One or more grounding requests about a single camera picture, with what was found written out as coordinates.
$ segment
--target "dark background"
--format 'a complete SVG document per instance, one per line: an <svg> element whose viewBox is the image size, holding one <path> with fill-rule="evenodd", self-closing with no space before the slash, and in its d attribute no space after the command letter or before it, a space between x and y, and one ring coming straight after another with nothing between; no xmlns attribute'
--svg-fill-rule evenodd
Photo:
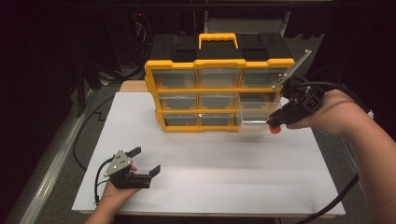
<svg viewBox="0 0 396 224"><path fill-rule="evenodd" d="M178 3L176 0L140 2ZM392 116L396 113L393 99L396 97L393 87L396 23L391 7L379 1L370 4L370 7L332 10L295 8L285 36L303 34L309 38L325 33L311 72L328 65L330 68L311 78L346 83L373 109L375 120L396 139L396 121ZM70 10L60 5L46 0L0 3L3 84L0 222L7 217L70 111L69 95L77 86L78 72L82 71L92 88L100 88L97 72L101 69L87 62L120 71L125 64L141 65L145 60L141 51L147 50L147 45L142 44L135 26L131 25L145 24L144 18L137 14L139 11ZM225 18L267 18L279 14L267 9L210 13ZM193 35L203 31L203 11L195 12L196 31L188 10L145 10L144 15L150 24L145 26L153 35Z"/></svg>

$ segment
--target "table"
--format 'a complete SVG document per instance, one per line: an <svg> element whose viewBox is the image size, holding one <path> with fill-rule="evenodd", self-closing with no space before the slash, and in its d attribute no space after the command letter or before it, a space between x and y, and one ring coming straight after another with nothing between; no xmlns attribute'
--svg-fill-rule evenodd
<svg viewBox="0 0 396 224"><path fill-rule="evenodd" d="M336 197L310 129L283 129L279 134L164 133L154 116L152 96L144 91L144 83L132 81L116 94L73 210L90 213L95 208L98 167L118 150L134 147L142 147L134 157L139 174L158 164L162 170L150 189L131 198L121 214L299 217L316 213ZM327 217L344 214L339 203Z"/></svg>

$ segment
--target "floor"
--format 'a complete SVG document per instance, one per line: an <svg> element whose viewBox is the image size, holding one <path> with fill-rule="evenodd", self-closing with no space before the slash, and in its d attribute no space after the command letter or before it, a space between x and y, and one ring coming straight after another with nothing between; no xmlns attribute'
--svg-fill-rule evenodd
<svg viewBox="0 0 396 224"><path fill-rule="evenodd" d="M297 36L293 39L286 39L290 52L295 59L304 53L304 49L312 49L314 53L320 43L320 38L309 40ZM306 65L297 70L298 74L306 74L313 57L310 57ZM81 168L87 167L100 136L106 120L106 114L111 107L112 97L120 89L120 83L110 83L104 85L101 90L90 94L90 105L88 111L84 113L84 121L76 118L76 104L65 119L55 138L49 145L48 150L42 156L32 174L29 183L25 186L21 197L15 204L8 216L6 223L83 223L88 215L83 215L71 210L79 184L85 174ZM80 129L74 129L76 122L80 122ZM77 137L75 148L69 148L65 155L65 160L60 167L60 173L55 178L52 188L49 190L47 198L44 198L44 206L36 208L39 211L36 218L26 220L26 211L29 209L31 201L37 193L37 189L42 184L43 178L52 165L54 158L64 145L70 135ZM354 175L345 146L336 137L330 137L314 131L321 153L326 161L334 185L337 189L342 189L344 185ZM312 223L369 223L367 209L364 204L361 187L356 185L343 200L346 215L332 219L318 219ZM116 217L116 223L282 223L291 224L301 220L297 218L237 218L237 217Z"/></svg>

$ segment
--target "transparent drawer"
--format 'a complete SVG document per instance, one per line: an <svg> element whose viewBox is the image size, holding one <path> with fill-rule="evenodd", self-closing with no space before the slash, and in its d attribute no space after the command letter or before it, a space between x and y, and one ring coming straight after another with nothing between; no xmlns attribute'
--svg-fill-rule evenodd
<svg viewBox="0 0 396 224"><path fill-rule="evenodd" d="M203 68L198 70L200 88L234 88L238 85L239 68Z"/></svg>
<svg viewBox="0 0 396 224"><path fill-rule="evenodd" d="M155 69L152 71L158 89L195 88L194 69Z"/></svg>
<svg viewBox="0 0 396 224"><path fill-rule="evenodd" d="M286 68L246 68L242 72L241 87L272 87Z"/></svg>
<svg viewBox="0 0 396 224"><path fill-rule="evenodd" d="M195 93L161 93L159 94L162 109L195 109Z"/></svg>
<svg viewBox="0 0 396 224"><path fill-rule="evenodd" d="M234 107L236 93L200 93L199 99L203 109L230 109Z"/></svg>
<svg viewBox="0 0 396 224"><path fill-rule="evenodd" d="M197 125L196 114L164 114L163 118L167 126L195 126Z"/></svg>
<svg viewBox="0 0 396 224"><path fill-rule="evenodd" d="M231 125L233 114L200 114L202 126L228 126Z"/></svg>
<svg viewBox="0 0 396 224"><path fill-rule="evenodd" d="M239 93L240 109L263 109L275 111L278 105L278 101L279 100L276 92Z"/></svg>

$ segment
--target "gray carpet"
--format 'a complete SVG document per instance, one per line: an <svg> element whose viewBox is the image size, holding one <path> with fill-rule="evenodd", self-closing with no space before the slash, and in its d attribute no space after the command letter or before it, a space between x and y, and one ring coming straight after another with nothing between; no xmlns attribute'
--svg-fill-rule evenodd
<svg viewBox="0 0 396 224"><path fill-rule="evenodd" d="M314 52L318 48L321 38L311 38L303 40L300 36L293 39L287 39L290 52L296 59L303 53L304 49L312 49ZM305 74L309 68L310 62L303 65L298 71L298 74ZM97 97L93 102L93 107L96 108L101 103L114 96L115 92L120 89L120 84L110 84L103 87L97 93ZM93 114L87 121L79 139L76 143L76 155L83 166L88 166L92 152L96 146L100 132L104 126L102 119L106 118L106 114L111 107L111 100L98 108L97 112ZM64 130L67 130L67 123L64 125ZM49 146L47 152L43 155L42 160L35 168L29 183L26 185L19 201L14 206L14 209L8 216L7 223L20 223L21 218L35 195L37 187L42 181L44 174L50 167L50 163L57 152L57 147L62 143L63 137L67 131L62 131L57 134L56 141L53 141ZM335 186L340 190L352 178L353 172L347 160L347 154L344 150L344 145L339 138L330 137L319 132L314 132L318 141L321 153L328 165L329 172L332 176ZM79 167L73 157L73 152L70 152L65 161L56 184L40 213L36 223L83 223L87 215L71 210L73 202L78 192L79 184L84 176L84 170ZM361 187L356 185L343 200L343 205L346 209L346 215L336 217L333 219L318 219L312 223L369 223L367 209L364 204ZM295 223L300 218L194 218L194 217L117 217L119 223Z"/></svg>

